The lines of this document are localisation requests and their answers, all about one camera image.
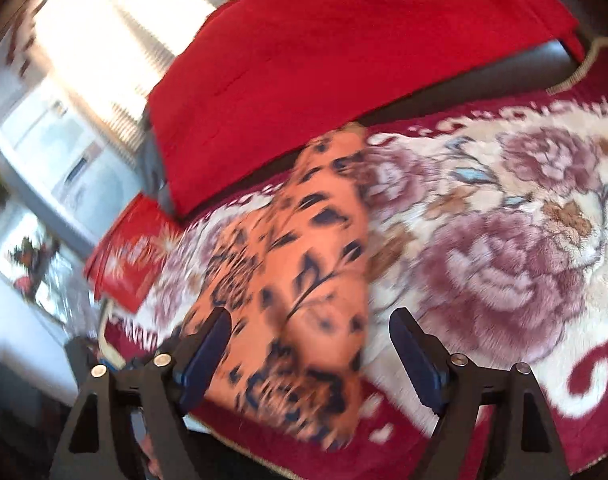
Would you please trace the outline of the orange floral garment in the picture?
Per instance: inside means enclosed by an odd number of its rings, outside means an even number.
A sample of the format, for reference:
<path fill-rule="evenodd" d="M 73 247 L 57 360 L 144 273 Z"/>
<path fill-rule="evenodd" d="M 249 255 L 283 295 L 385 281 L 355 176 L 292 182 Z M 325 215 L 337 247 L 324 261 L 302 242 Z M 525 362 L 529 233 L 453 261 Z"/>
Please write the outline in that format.
<path fill-rule="evenodd" d="M 351 440 L 368 328 L 367 191 L 365 132 L 349 124 L 310 141 L 271 201 L 221 231 L 182 324 L 192 334 L 214 309 L 230 313 L 212 403 L 323 448 Z"/>

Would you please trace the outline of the red egg roll box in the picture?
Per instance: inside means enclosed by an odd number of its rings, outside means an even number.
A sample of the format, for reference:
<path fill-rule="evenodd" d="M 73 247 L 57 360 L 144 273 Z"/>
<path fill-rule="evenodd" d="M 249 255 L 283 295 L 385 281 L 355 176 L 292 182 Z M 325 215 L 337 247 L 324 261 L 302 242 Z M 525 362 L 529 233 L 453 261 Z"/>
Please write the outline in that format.
<path fill-rule="evenodd" d="M 84 275 L 97 300 L 108 297 L 136 313 L 182 238 L 159 204 L 137 194 L 86 260 Z"/>

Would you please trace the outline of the white cabinet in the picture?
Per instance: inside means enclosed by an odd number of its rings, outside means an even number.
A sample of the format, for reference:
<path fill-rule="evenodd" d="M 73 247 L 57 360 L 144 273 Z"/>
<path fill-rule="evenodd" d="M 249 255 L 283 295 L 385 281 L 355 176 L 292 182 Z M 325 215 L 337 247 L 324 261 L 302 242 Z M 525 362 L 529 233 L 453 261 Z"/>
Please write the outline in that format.
<path fill-rule="evenodd" d="M 1 115 L 0 157 L 83 254 L 140 191 L 135 170 L 50 78 Z"/>

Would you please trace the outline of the dark leather sofa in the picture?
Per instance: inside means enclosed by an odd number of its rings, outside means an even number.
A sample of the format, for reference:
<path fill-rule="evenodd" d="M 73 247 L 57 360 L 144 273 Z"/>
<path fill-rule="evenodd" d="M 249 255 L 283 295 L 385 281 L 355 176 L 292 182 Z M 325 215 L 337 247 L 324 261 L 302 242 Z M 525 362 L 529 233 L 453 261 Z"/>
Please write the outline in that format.
<path fill-rule="evenodd" d="M 578 66 L 579 62 L 561 41 L 552 40 L 371 110 L 360 116 L 358 122 L 373 126 L 440 112 L 471 101 L 549 88 L 569 77 Z M 140 130 L 144 134 L 144 143 L 136 151 L 136 173 L 141 192 L 156 200 L 167 214 L 174 214 L 165 168 L 147 117 L 141 119 Z"/>

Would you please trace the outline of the dotted beige curtain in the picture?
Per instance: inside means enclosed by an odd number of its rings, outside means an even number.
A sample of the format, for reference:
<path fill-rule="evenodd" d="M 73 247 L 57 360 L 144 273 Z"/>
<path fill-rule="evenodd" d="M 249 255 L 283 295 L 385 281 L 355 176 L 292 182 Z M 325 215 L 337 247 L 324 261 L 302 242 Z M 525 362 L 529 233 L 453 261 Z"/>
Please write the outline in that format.
<path fill-rule="evenodd" d="M 11 23 L 6 62 L 50 75 L 127 160 L 144 142 L 147 99 L 171 63 L 231 0 L 27 0 Z"/>

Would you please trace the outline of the red cloth on sofa back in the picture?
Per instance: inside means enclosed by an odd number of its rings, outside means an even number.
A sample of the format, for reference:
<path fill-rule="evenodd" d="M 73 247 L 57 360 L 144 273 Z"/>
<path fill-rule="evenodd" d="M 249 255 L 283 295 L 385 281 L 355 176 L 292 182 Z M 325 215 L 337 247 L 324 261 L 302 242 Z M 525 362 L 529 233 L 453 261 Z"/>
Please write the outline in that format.
<path fill-rule="evenodd" d="M 148 97 L 142 189 L 178 216 L 336 127 L 558 41 L 558 0 L 231 0 Z"/>

